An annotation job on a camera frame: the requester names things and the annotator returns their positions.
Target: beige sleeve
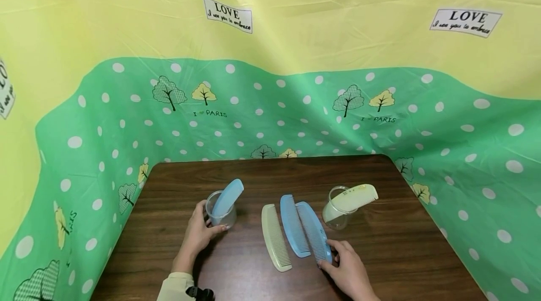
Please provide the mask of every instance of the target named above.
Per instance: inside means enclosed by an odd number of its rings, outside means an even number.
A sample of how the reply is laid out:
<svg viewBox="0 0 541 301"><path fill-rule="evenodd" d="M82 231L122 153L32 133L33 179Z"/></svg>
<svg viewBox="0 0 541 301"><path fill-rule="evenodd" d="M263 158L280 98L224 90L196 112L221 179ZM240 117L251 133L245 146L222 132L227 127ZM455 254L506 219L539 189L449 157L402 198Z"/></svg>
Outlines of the beige sleeve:
<svg viewBox="0 0 541 301"><path fill-rule="evenodd" d="M157 301L194 301L186 294L186 289L193 286L193 277L188 273L171 273L162 283Z"/></svg>

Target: wooden table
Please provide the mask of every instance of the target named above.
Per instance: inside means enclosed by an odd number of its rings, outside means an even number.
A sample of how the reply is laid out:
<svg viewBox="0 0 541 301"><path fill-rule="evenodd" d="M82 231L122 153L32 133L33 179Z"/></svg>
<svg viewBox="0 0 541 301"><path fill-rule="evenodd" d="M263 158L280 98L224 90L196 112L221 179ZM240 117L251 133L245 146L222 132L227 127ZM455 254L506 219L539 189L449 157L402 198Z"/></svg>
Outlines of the wooden table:
<svg viewBox="0 0 541 301"><path fill-rule="evenodd" d="M150 173L93 294L96 301L152 301L170 272L196 202L240 178L245 191L234 227L200 255L198 285L218 301L349 300L316 266L289 248L293 269L280 273L268 256L261 208L283 194L321 216L336 185L373 184L379 200L356 212L342 231L359 253L382 301L484 300L484 295L391 161L384 156L160 163Z"/></svg>

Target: comb teeth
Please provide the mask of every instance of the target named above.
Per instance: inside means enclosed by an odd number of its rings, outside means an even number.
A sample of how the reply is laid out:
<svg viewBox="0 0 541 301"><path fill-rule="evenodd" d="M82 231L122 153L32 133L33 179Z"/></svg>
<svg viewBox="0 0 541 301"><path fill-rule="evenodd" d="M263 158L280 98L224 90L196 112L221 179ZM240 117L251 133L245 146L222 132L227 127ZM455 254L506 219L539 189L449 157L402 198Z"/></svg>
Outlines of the comb teeth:
<svg viewBox="0 0 541 301"><path fill-rule="evenodd" d="M310 247L302 230L301 220L291 194L283 195L280 199L280 215L284 231L291 249L299 258L310 256Z"/></svg>
<svg viewBox="0 0 541 301"><path fill-rule="evenodd" d="M263 227L265 245L267 246L267 251L274 267L280 272L290 270L292 268L291 259L289 259L289 253L274 204L265 205L261 210L261 226Z"/></svg>

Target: white polka dot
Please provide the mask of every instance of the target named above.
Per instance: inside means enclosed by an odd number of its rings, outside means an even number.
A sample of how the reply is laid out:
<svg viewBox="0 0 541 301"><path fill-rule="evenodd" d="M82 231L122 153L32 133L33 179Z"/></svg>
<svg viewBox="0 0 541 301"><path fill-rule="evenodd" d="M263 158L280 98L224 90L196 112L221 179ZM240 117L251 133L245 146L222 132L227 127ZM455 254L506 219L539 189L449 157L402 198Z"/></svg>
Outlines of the white polka dot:
<svg viewBox="0 0 541 301"><path fill-rule="evenodd" d="M124 65L122 65L121 63L119 62L115 62L113 64L113 71L115 71L116 73L122 73L124 72Z"/></svg>
<svg viewBox="0 0 541 301"><path fill-rule="evenodd" d="M83 144L82 138L78 137L77 135L68 139L68 146L71 148L79 148L81 147L82 144Z"/></svg>
<svg viewBox="0 0 541 301"><path fill-rule="evenodd" d="M474 259L475 261L479 260L479 254L477 253L476 250L474 250L473 248L470 248L469 252L472 259Z"/></svg>
<svg viewBox="0 0 541 301"><path fill-rule="evenodd" d="M475 160L475 158L477 158L477 154L470 154L470 155L467 155L466 158L464 158L464 161L472 162L473 160Z"/></svg>
<svg viewBox="0 0 541 301"><path fill-rule="evenodd" d="M463 124L462 126L460 126L460 129L462 129L463 131L473 131L475 127L470 124Z"/></svg>
<svg viewBox="0 0 541 301"><path fill-rule="evenodd" d="M98 240L96 238L92 238L86 242L85 249L87 251L92 251L94 248L96 248L97 244Z"/></svg>
<svg viewBox="0 0 541 301"><path fill-rule="evenodd" d="M522 173L522 171L524 170L522 164L517 162L517 160L509 160L505 163L505 167L507 167L507 169L513 173Z"/></svg>
<svg viewBox="0 0 541 301"><path fill-rule="evenodd" d="M522 134L524 132L524 126L522 126L519 123L514 123L511 126L509 126L508 133L512 135L513 137L516 137L519 134Z"/></svg>
<svg viewBox="0 0 541 301"><path fill-rule="evenodd" d="M82 108L86 106L86 99L82 95L79 95L77 101L79 102L79 106L81 106Z"/></svg>
<svg viewBox="0 0 541 301"><path fill-rule="evenodd" d="M234 73L235 72L235 66L233 64L227 64L225 66L225 71L227 73Z"/></svg>
<svg viewBox="0 0 541 301"><path fill-rule="evenodd" d="M86 280L86 282L83 284L81 291L83 292L83 294L86 294L92 289L92 286L94 286L94 281L92 279Z"/></svg>
<svg viewBox="0 0 541 301"><path fill-rule="evenodd" d="M101 208L102 205L103 205L102 199L96 199L94 200L94 202L92 202L92 209L94 211L97 211Z"/></svg>
<svg viewBox="0 0 541 301"><path fill-rule="evenodd" d="M64 179L60 181L60 190L62 192L67 192L71 188L71 180L70 179Z"/></svg>
<svg viewBox="0 0 541 301"><path fill-rule="evenodd" d="M421 77L421 81L425 84L428 84L432 81L433 77L432 77L432 74L430 73L427 73L427 74L424 74L422 77Z"/></svg>
<svg viewBox="0 0 541 301"><path fill-rule="evenodd" d="M15 247L15 256L18 259L24 259L31 253L33 248L33 237L25 236L19 241L17 247Z"/></svg>
<svg viewBox="0 0 541 301"><path fill-rule="evenodd" d="M506 230L499 230L497 234L498 234L498 239L504 244L509 244L510 241L513 240L509 232Z"/></svg>
<svg viewBox="0 0 541 301"><path fill-rule="evenodd" d="M75 282L75 270L72 270L69 279L68 279L68 285L72 285Z"/></svg>
<svg viewBox="0 0 541 301"><path fill-rule="evenodd" d="M460 218L460 220L463 220L463 221L466 221L467 219L470 218L470 216L468 215L466 211L458 211L458 217Z"/></svg>
<svg viewBox="0 0 541 301"><path fill-rule="evenodd" d="M443 111L444 108L445 108L445 105L443 105L443 103L439 101L438 104L436 104L434 109L436 110L436 112L441 112Z"/></svg>
<svg viewBox="0 0 541 301"><path fill-rule="evenodd" d="M174 62L171 64L171 71L175 73L179 73L182 71L182 67L179 64Z"/></svg>

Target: clear plastic cup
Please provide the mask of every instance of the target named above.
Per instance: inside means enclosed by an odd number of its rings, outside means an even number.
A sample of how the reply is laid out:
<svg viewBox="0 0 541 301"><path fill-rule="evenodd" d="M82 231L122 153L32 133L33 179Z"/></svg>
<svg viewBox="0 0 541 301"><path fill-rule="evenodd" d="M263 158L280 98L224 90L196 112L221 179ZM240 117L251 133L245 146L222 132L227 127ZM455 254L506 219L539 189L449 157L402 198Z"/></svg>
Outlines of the clear plastic cup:
<svg viewBox="0 0 541 301"><path fill-rule="evenodd" d="M357 209L353 211L344 211L332 203L334 197L347 190L349 190L349 187L336 186L329 192L327 204L323 208L323 222L331 229L343 230L348 225L352 214L357 211Z"/></svg>
<svg viewBox="0 0 541 301"><path fill-rule="evenodd" d="M212 210L214 209L214 205L216 204L216 201L218 200L222 192L223 191L216 191L213 194L209 195L209 197L207 198L207 203L205 204L204 208L213 226L225 225L225 229L228 230L236 222L235 204L232 205L231 208L224 215L218 216L212 213Z"/></svg>

